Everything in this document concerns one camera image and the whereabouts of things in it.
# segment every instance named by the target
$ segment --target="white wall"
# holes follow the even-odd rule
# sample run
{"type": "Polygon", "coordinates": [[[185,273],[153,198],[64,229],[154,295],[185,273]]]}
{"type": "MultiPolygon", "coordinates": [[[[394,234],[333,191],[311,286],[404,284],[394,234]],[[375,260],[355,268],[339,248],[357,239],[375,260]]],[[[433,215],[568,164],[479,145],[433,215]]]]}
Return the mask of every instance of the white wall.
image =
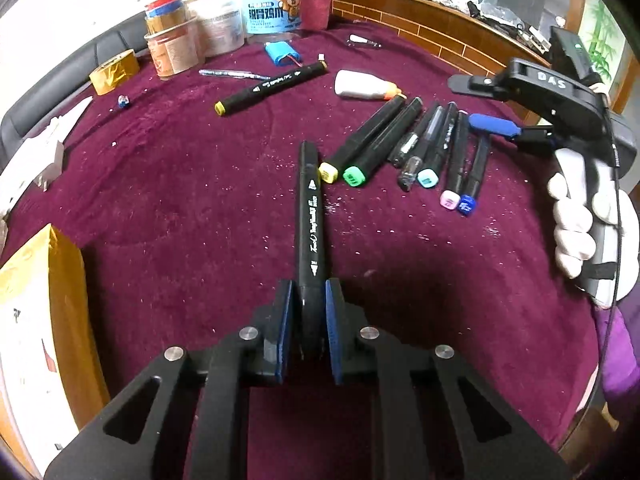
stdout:
{"type": "Polygon", "coordinates": [[[87,41],[152,0],[18,0],[0,18],[0,118],[87,41]]]}

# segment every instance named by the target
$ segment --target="yellow tape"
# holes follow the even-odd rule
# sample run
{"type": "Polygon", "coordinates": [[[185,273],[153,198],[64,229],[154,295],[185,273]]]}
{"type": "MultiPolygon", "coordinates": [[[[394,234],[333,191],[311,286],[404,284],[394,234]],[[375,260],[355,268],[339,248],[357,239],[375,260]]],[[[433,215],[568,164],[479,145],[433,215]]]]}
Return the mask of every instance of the yellow tape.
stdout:
{"type": "Polygon", "coordinates": [[[94,84],[96,93],[104,95],[138,72],[140,72],[140,65],[133,50],[126,50],[102,63],[89,74],[89,79],[94,84]]]}

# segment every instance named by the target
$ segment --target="maroon tablecloth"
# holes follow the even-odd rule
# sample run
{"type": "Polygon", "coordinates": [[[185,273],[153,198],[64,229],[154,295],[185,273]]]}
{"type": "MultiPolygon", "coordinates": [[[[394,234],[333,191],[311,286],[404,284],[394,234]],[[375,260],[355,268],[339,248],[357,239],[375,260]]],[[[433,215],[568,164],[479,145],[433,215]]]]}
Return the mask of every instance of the maroon tablecloth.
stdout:
{"type": "MultiPolygon", "coordinates": [[[[308,62],[323,52],[331,74],[228,118],[213,104],[249,82],[197,70],[162,82],[146,64],[94,99],[66,142],[62,176],[12,213],[2,262],[48,222],[82,249],[112,394],[164,348],[204,348],[237,330],[293,276],[300,140],[330,154],[380,106],[335,96],[338,70],[395,81],[426,105],[455,100],[512,117],[505,105],[451,94],[451,66],[379,26],[341,23],[293,45],[308,62]],[[384,48],[354,50],[351,33],[384,48]],[[130,108],[117,108],[119,93],[130,108]]],[[[257,45],[207,66],[282,72],[257,45]]],[[[498,142],[469,218],[442,208],[439,191],[401,192],[390,166],[361,189],[324,193],[331,275],[347,300],[407,343],[461,351],[557,442],[596,364],[596,339],[588,300],[554,267],[544,177],[544,162],[498,142]]],[[[253,391],[251,417],[250,478],[368,478],[366,396],[332,387],[328,372],[253,391]]]]}

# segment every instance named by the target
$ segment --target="gloved hand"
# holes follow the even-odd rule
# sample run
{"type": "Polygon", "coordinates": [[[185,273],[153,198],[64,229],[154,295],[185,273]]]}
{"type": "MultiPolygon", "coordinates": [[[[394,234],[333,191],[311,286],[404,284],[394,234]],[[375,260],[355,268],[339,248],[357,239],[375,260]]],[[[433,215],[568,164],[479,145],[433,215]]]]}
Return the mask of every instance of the gloved hand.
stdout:
{"type": "MultiPolygon", "coordinates": [[[[554,218],[556,219],[556,264],[569,278],[580,275],[582,263],[589,260],[595,250],[596,243],[588,231],[593,222],[591,212],[577,200],[568,197],[567,182],[560,173],[556,173],[548,182],[547,190],[555,200],[554,218]]],[[[606,191],[596,193],[591,204],[596,216],[602,221],[616,225],[618,210],[616,193],[613,185],[606,191]]],[[[624,298],[638,280],[638,251],[640,244],[640,227],[638,215],[629,196],[620,190],[620,214],[622,218],[622,259],[620,266],[620,283],[618,300],[624,298]]],[[[613,299],[613,285],[609,297],[593,298],[596,306],[609,308],[613,299]]]]}

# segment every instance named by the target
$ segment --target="small bolt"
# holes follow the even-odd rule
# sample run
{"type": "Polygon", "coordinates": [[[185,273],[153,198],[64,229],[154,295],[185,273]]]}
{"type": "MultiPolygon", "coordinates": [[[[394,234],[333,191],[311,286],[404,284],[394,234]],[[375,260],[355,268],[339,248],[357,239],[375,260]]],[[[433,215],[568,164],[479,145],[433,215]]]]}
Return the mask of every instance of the small bolt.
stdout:
{"type": "Polygon", "coordinates": [[[164,358],[167,361],[177,361],[184,355],[184,350],[179,346],[171,346],[164,351],[164,358]]]}
{"type": "Polygon", "coordinates": [[[380,330],[374,326],[365,326],[360,329],[360,337],[363,339],[377,339],[380,336],[380,330]]]}
{"type": "Polygon", "coordinates": [[[455,354],[455,352],[449,345],[436,346],[436,355],[440,359],[451,359],[453,357],[453,354],[455,354]]]}
{"type": "Polygon", "coordinates": [[[238,332],[240,339],[251,341],[258,337],[258,329],[255,326],[245,326],[238,332]]]}

